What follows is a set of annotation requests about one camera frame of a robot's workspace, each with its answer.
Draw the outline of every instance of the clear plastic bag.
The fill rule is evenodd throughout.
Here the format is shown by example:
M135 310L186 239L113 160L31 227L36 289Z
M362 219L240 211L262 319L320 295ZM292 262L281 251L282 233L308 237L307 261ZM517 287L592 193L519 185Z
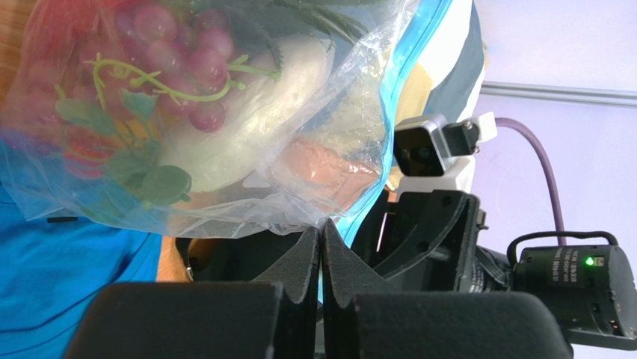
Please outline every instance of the clear plastic bag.
M2 184L28 219L172 236L351 221L387 179L409 2L40 0Z

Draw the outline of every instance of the blue zipper seal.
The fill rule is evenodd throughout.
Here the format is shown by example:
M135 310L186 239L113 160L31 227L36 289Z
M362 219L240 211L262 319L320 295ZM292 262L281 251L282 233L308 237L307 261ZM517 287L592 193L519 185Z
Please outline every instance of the blue zipper seal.
M360 225L374 206L378 196L381 195L385 183L390 175L393 163L394 127L396 125L396 109L398 100L411 74L413 67L422 54L422 51L429 44L429 40L434 35L440 22L447 14L447 10L453 0L421 0L416 12L413 15L407 29L394 49L394 53L385 70L383 82L381 83L381 105L385 123L385 143L383 145L383 168L381 177L368 189L361 198L352 206L349 212L356 215L342 217L336 223L336 228L348 247L354 242L354 237L360 229ZM319 281L318 298L322 302L323 287Z

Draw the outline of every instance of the white radish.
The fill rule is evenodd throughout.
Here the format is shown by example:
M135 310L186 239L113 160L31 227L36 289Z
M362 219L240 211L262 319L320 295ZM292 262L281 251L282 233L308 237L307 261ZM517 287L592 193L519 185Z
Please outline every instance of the white radish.
M222 99L226 122L218 132L198 131L188 121L168 130L159 164L188 172L193 192L216 191L252 173L277 143L277 129L327 81L334 58L329 44L308 36L286 37L278 44L283 54L280 79L240 78L247 87ZM273 70L274 59L265 52L249 65Z

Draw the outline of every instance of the grape bunch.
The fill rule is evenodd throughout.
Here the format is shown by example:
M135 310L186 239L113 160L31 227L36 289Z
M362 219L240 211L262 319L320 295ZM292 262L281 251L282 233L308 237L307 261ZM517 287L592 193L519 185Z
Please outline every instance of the grape bunch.
M147 4L118 11L115 25L125 44L126 60L149 73L161 71L158 79L169 88L208 96L217 93L228 79L227 63L235 57L235 44L228 19L217 10L194 15ZM160 96L159 107L187 117L204 132L219 130L226 116L218 102L175 101L169 94Z

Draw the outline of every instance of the person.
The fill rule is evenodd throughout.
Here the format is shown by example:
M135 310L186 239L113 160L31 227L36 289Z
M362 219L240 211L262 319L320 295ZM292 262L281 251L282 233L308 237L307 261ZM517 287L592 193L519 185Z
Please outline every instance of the person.
M111 283L188 280L174 239L85 218L26 221L0 186L0 358L61 358Z

